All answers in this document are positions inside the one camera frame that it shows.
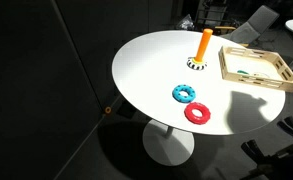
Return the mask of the white round table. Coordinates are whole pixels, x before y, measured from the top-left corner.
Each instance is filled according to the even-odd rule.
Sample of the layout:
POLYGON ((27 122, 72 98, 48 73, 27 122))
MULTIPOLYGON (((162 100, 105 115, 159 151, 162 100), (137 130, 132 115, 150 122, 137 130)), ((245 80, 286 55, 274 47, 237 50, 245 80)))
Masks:
POLYGON ((194 150, 194 135, 232 135, 259 129, 281 113, 285 93, 224 80, 218 52, 236 44, 213 36, 205 52, 208 67, 198 71, 187 66, 196 54, 201 34, 160 31, 126 43, 114 57, 112 75, 124 96, 151 120, 143 131, 143 145, 157 163, 177 166, 194 150), (185 105, 172 97, 185 84, 194 88, 195 100, 204 104, 211 118, 203 125, 188 121, 185 105))

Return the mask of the grey chair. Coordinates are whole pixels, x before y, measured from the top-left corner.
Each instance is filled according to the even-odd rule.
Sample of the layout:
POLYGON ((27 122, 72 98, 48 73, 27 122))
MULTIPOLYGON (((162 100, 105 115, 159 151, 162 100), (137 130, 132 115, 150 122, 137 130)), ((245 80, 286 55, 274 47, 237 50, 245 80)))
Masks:
POLYGON ((257 40, 279 17, 279 14, 266 5, 260 6, 253 15, 231 33, 222 38, 238 44, 250 44, 257 40))

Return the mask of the wooden tray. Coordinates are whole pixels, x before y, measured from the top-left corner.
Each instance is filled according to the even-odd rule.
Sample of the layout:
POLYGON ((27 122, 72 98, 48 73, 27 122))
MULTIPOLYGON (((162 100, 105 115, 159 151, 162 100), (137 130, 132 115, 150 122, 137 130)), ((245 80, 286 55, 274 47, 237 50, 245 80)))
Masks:
POLYGON ((276 52, 222 46, 219 60, 224 80, 293 92, 293 71, 276 52))

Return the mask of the black clamp equipment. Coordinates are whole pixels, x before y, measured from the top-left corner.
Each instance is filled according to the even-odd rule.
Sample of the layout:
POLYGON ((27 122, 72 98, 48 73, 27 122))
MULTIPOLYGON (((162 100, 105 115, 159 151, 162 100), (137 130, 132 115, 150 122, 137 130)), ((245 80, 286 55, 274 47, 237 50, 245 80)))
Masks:
MULTIPOLYGON (((286 117, 277 126, 293 138, 293 117, 286 117)), ((264 175, 268 180, 293 180, 293 144, 278 150, 273 155, 264 155, 255 140, 241 145, 241 149, 255 163, 256 168, 240 180, 252 180, 264 175)))

